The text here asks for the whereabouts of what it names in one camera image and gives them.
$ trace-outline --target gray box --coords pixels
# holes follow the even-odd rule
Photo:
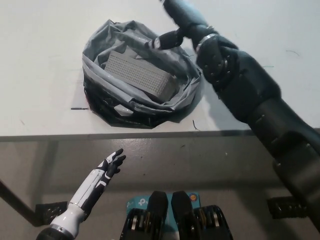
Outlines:
[[[112,51],[104,70],[142,91],[155,102],[167,102],[176,92],[175,78],[151,63]]]

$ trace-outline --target blue packaging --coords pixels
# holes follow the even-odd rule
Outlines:
[[[200,207],[199,194],[197,192],[187,192],[186,194],[188,194],[191,200],[192,207],[194,209],[199,208]],[[166,196],[168,198],[169,205],[168,205],[168,212],[166,214],[166,219],[165,219],[164,232],[165,233],[177,232],[178,227],[177,227],[177,224],[174,218],[174,213],[171,207],[172,193],[167,193]],[[130,199],[130,201],[128,201],[126,204],[126,214],[128,215],[130,210],[134,208],[146,210],[149,197],[150,195],[142,195],[142,196],[136,196]]]

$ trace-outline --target gray plastic bag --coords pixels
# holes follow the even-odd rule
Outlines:
[[[84,91],[91,110],[109,124],[153,128],[192,103],[200,83],[200,72],[181,47],[163,51],[146,48],[145,43],[156,37],[139,22],[108,20],[85,45],[82,54]],[[138,88],[113,77],[104,70],[111,51],[137,54],[176,76],[177,93],[171,100],[158,103]]]

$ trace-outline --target white table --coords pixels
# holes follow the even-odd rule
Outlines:
[[[191,2],[222,35],[265,66],[284,100],[308,124],[320,126],[319,1]],[[180,123],[151,130],[111,127],[90,110],[71,110],[83,81],[84,45],[108,19],[136,20],[158,34],[177,28],[157,0],[0,2],[0,141],[219,136],[248,130],[207,83]],[[190,50],[190,42],[183,47]]]

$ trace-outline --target robotic arm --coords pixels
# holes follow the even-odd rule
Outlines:
[[[163,7],[179,29],[146,46],[165,50],[181,45],[183,37],[192,40],[205,79],[274,157],[275,172],[320,231],[320,135],[284,102],[280,87],[259,63],[209,26],[189,3],[164,0]]]
[[[118,167],[126,158],[125,155],[119,156],[123,151],[115,151],[90,172],[73,195],[67,210],[41,231],[36,240],[74,240],[77,237],[80,224],[87,219],[114,174],[120,172]]]

